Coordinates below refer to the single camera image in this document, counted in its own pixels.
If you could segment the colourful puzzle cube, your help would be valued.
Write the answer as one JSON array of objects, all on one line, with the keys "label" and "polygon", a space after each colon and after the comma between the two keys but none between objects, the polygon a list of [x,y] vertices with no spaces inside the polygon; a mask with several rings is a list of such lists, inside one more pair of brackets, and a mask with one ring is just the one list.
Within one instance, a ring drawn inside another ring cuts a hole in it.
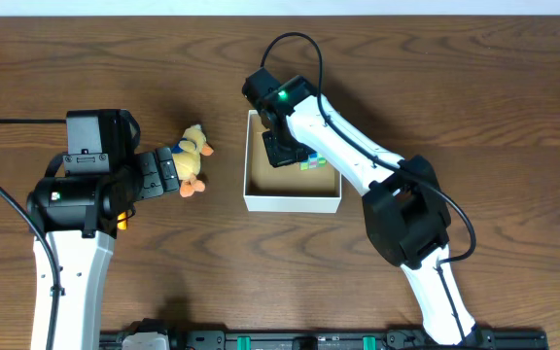
[{"label": "colourful puzzle cube", "polygon": [[327,164],[327,160],[321,156],[319,153],[312,153],[307,156],[306,160],[299,163],[299,169],[301,171],[311,170],[315,168],[324,167]]}]

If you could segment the white cardboard box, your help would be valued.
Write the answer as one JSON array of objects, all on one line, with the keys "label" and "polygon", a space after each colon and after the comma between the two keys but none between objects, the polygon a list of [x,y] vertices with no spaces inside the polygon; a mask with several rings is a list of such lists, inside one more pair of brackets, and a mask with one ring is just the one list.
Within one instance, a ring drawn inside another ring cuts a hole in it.
[{"label": "white cardboard box", "polygon": [[243,198],[250,212],[333,214],[342,199],[342,176],[322,158],[274,168],[263,144],[264,128],[248,112]]}]

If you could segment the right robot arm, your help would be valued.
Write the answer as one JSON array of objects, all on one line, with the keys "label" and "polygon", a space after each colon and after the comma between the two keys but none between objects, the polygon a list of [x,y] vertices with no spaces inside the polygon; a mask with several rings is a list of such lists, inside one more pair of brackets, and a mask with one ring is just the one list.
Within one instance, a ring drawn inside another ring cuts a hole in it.
[{"label": "right robot arm", "polygon": [[399,267],[419,304],[423,328],[438,345],[465,345],[475,320],[464,305],[451,263],[449,212],[459,207],[439,187],[423,157],[405,159],[366,137],[302,76],[285,84],[261,68],[242,93],[258,112],[269,164],[322,156],[362,198],[367,238]]}]

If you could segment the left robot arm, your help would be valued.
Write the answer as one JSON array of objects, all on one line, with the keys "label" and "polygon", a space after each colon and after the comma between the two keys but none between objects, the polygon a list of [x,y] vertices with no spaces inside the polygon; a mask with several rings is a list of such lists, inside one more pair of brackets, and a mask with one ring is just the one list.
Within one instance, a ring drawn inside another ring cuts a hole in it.
[{"label": "left robot arm", "polygon": [[137,201],[178,190],[167,147],[138,154],[141,130],[126,110],[70,111],[68,150],[27,198],[40,230],[33,245],[34,349],[96,349],[117,233]]}]

